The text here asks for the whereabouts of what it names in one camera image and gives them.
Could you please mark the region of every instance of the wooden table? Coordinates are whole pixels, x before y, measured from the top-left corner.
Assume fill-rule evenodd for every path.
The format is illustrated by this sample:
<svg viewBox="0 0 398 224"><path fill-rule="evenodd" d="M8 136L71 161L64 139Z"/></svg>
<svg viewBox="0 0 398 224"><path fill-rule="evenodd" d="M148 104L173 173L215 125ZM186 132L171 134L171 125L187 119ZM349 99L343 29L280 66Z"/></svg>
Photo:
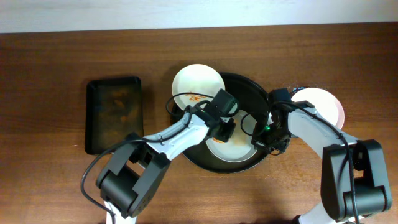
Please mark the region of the wooden table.
<svg viewBox="0 0 398 224"><path fill-rule="evenodd" d="M341 101L343 130L377 139L398 198L398 23L0 35L2 223L104 223L80 193L94 159L84 152L85 85L137 75L144 129L170 124L164 103L174 75L202 63L274 88L324 88ZM100 200L95 179L88 193ZM320 158L299 139L287 153L238 174L173 160L138 223L275 223L320 201ZM397 223L396 204L366 223Z"/></svg>

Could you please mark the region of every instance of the white wall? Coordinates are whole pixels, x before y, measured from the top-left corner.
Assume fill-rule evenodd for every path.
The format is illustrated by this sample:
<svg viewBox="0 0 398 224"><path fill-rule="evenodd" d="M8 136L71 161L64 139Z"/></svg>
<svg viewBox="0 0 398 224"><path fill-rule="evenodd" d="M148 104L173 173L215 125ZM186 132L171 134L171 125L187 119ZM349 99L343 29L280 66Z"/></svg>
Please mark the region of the white wall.
<svg viewBox="0 0 398 224"><path fill-rule="evenodd" d="M0 32L398 21L398 0L0 0Z"/></svg>

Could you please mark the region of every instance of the white bowl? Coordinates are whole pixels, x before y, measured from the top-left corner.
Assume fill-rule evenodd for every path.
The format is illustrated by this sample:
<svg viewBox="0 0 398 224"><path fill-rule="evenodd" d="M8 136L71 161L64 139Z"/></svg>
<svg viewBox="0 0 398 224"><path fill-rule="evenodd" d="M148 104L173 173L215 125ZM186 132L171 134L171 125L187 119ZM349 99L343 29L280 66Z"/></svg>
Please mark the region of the white bowl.
<svg viewBox="0 0 398 224"><path fill-rule="evenodd" d="M179 93L201 93L215 96L222 88L225 90L224 81L219 73L207 65L189 65L181 69L173 80L172 94ZM174 98L175 103L181 110L188 105L194 106L203 100L211 101L211 98L198 95L181 95Z"/></svg>
<svg viewBox="0 0 398 224"><path fill-rule="evenodd" d="M239 110L239 112L233 116L236 127L228 142L218 142L214 139L206 141L207 147L217 158L226 162L242 162L249 159L257 152L251 144L252 137L244 134L241 129L241 120L245 114L247 114L245 111ZM245 117L243 121L243 128L245 131L252 133L255 125L256 120L251 115Z"/></svg>
<svg viewBox="0 0 398 224"><path fill-rule="evenodd" d="M294 102L305 100L313 104L329 123L339 129L343 127L345 119L343 106L331 93L319 88L305 88L292 97Z"/></svg>

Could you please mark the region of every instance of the black tray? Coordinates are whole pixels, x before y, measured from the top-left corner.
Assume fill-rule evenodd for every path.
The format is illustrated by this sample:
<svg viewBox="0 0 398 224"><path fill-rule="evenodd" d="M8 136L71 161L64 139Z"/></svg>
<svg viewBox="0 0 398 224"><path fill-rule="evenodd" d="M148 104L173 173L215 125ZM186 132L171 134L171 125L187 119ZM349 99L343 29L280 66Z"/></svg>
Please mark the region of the black tray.
<svg viewBox="0 0 398 224"><path fill-rule="evenodd" d="M100 154L132 132L144 135L140 79L124 77L89 82L85 151Z"/></svg>
<svg viewBox="0 0 398 224"><path fill-rule="evenodd" d="M220 73L225 83L225 89L240 103L241 110L268 111L267 92L254 81L233 73ZM174 104L172 111L181 113L181 109ZM180 118L172 117L172 124ZM183 153L194 164L208 171L230 174L241 172L254 167L261 162L268 153L257 151L250 159L242 162L226 162L214 156L205 142L187 149Z"/></svg>

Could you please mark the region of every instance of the round black tray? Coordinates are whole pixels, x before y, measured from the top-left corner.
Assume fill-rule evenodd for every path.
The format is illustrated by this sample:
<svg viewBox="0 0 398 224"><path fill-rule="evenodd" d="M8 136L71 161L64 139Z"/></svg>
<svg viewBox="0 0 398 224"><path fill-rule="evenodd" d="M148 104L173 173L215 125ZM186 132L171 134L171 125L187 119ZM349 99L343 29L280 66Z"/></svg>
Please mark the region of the round black tray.
<svg viewBox="0 0 398 224"><path fill-rule="evenodd" d="M246 112L268 111L267 92L254 81L237 74L220 73L225 83L225 90L233 95L240 104L240 109ZM181 113L181 109L174 104L173 113ZM172 124L180 118L172 116ZM192 146L183 153L187 159L208 171L230 174L250 169L261 162L268 153L257 151L250 159L242 162L226 162L214 156L205 142Z"/></svg>

